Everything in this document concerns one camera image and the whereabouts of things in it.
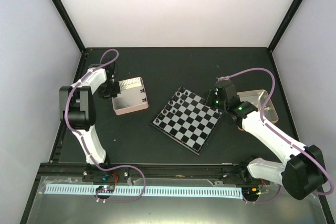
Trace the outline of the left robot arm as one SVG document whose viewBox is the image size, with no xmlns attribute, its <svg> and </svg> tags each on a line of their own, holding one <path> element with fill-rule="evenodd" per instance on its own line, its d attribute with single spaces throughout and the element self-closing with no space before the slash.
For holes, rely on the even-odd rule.
<svg viewBox="0 0 336 224">
<path fill-rule="evenodd" d="M 59 90 L 60 120 L 79 141 L 87 163 L 87 172 L 93 172 L 102 182 L 113 174 L 108 154 L 103 149 L 95 128 L 97 120 L 93 99 L 95 92 L 102 99 L 115 98 L 120 86 L 115 82 L 116 64 L 94 64 L 77 82 Z"/>
</svg>

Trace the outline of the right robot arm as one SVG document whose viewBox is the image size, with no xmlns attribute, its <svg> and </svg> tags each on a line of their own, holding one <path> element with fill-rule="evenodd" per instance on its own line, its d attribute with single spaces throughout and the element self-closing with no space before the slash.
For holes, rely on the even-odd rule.
<svg viewBox="0 0 336 224">
<path fill-rule="evenodd" d="M 288 136 L 248 101 L 242 101 L 234 84 L 226 79 L 204 95 L 205 105 L 217 110 L 223 119 L 237 125 L 269 148 L 279 159 L 262 158 L 250 161 L 238 171 L 239 179 L 250 184 L 256 178 L 281 185 L 293 198 L 302 200 L 327 182 L 322 151 L 315 145 L 306 146 Z"/>
</svg>

